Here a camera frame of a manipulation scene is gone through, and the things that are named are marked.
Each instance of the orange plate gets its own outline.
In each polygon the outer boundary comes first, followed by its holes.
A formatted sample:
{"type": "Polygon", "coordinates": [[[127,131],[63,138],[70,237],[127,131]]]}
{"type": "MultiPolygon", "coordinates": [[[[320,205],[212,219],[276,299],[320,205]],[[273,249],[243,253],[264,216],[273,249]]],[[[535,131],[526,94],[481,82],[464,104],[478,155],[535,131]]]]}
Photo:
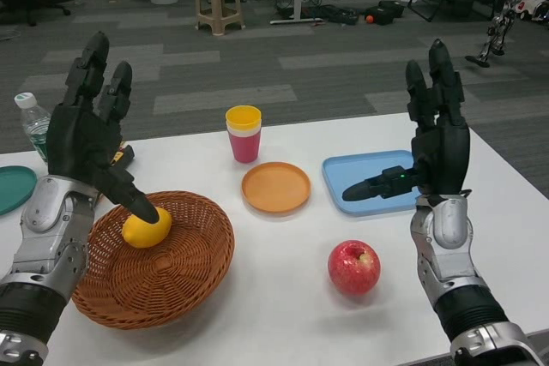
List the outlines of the orange plate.
{"type": "Polygon", "coordinates": [[[289,213],[309,199],[311,181],[294,165],[264,163],[246,173],[242,179],[242,194],[262,212],[289,213]]]}

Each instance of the stacked cups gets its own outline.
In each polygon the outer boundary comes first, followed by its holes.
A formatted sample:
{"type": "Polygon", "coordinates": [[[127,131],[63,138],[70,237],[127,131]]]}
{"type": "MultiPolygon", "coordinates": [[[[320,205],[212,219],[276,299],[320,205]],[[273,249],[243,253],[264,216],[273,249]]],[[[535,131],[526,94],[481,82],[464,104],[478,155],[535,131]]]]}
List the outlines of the stacked cups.
{"type": "Polygon", "coordinates": [[[261,111],[254,106],[234,106],[225,115],[232,154],[241,163],[257,159],[261,139],[261,111]]]}

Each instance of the stool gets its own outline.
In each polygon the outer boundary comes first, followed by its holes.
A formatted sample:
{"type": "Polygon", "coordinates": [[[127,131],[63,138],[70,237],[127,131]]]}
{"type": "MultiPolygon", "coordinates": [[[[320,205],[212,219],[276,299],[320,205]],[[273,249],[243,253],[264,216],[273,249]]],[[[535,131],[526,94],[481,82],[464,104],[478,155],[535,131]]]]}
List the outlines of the stool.
{"type": "Polygon", "coordinates": [[[225,0],[211,0],[212,9],[202,10],[201,0],[196,0],[196,29],[200,28],[201,23],[205,23],[212,27],[214,36],[223,36],[225,34],[225,26],[231,23],[240,23],[244,29],[244,17],[240,8],[240,0],[235,0],[236,10],[229,9],[225,5],[225,0]]]}

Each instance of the lemon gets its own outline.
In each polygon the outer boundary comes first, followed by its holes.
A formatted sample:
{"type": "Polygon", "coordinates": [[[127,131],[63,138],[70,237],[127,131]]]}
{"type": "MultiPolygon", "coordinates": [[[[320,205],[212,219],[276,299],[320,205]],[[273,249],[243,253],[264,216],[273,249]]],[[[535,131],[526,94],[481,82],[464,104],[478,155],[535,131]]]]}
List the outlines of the lemon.
{"type": "Polygon", "coordinates": [[[122,226],[122,237],[134,248],[152,248],[162,242],[172,227],[172,216],[161,207],[156,207],[158,222],[150,224],[133,214],[128,217],[122,226]]]}

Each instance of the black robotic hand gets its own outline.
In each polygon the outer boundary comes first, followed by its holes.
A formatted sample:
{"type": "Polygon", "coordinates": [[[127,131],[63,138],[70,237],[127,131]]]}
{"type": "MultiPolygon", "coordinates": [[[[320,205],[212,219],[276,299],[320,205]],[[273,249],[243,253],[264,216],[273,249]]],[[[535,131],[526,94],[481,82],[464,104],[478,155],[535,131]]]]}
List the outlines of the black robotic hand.
{"type": "Polygon", "coordinates": [[[53,111],[47,132],[49,172],[94,186],[113,203],[154,223],[158,214],[134,186],[134,178],[119,165],[111,165],[122,140],[120,121],[130,108],[132,71],[127,62],[117,66],[111,84],[103,89],[98,113],[94,113],[108,53],[109,40],[98,32],[73,62],[67,93],[53,111]]]}
{"type": "Polygon", "coordinates": [[[424,195],[457,195],[469,164],[469,127],[460,107],[464,102],[462,80],[454,71],[448,49],[437,39],[429,50],[432,87],[421,68],[410,61],[406,68],[410,93],[408,113],[418,124],[412,139],[413,168],[397,166],[357,183],[343,192],[344,201],[376,196],[389,198],[408,193],[415,186],[424,195]]]}

